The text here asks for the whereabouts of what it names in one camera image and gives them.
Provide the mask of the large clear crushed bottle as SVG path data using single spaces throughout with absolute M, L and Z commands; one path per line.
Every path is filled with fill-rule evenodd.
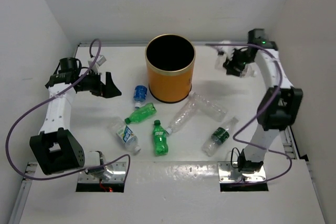
M 191 91 L 188 97 L 199 110 L 217 122 L 222 122 L 227 114 L 227 109 L 219 103 Z

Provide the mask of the small blue label bottle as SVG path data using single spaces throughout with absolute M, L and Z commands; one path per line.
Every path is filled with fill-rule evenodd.
M 140 108 L 142 104 L 145 102 L 147 91 L 148 90 L 146 86 L 138 85 L 135 87 L 133 95 L 135 109 Z

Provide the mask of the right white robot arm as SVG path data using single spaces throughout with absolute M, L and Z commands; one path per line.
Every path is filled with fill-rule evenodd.
M 295 88 L 288 80 L 279 59 L 278 47 L 266 38 L 264 29 L 250 30 L 247 45 L 235 46 L 223 68 L 227 75 L 242 78 L 251 63 L 258 66 L 266 93 L 254 116 L 258 123 L 256 131 L 237 159 L 237 169 L 243 173 L 261 169 L 274 139 L 295 122 L 303 98 L 303 90 Z

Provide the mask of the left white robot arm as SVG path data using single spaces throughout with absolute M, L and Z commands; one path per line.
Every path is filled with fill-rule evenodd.
M 48 104 L 46 118 L 38 135 L 32 136 L 29 141 L 44 174 L 58 174 L 84 166 L 84 150 L 70 132 L 71 104 L 77 92 L 82 91 L 103 98 L 122 94 L 113 83 L 110 72 L 106 72 L 106 81 L 101 81 L 98 68 L 105 61 L 105 57 L 100 55 L 92 69 L 80 79 L 83 69 L 81 61 L 62 58 L 56 72 L 50 76 L 46 88 L 53 100 Z

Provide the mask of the clear bottle dark green label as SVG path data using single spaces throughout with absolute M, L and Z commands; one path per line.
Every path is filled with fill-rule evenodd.
M 213 156 L 216 151 L 231 137 L 239 119 L 232 117 L 222 123 L 202 145 L 202 151 L 208 156 Z

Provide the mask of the green bottle sideways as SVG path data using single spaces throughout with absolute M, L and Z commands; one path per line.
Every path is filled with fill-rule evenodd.
M 125 118 L 126 124 L 138 124 L 141 123 L 156 113 L 156 108 L 153 103 L 147 103 L 146 105 L 136 109 L 129 117 Z

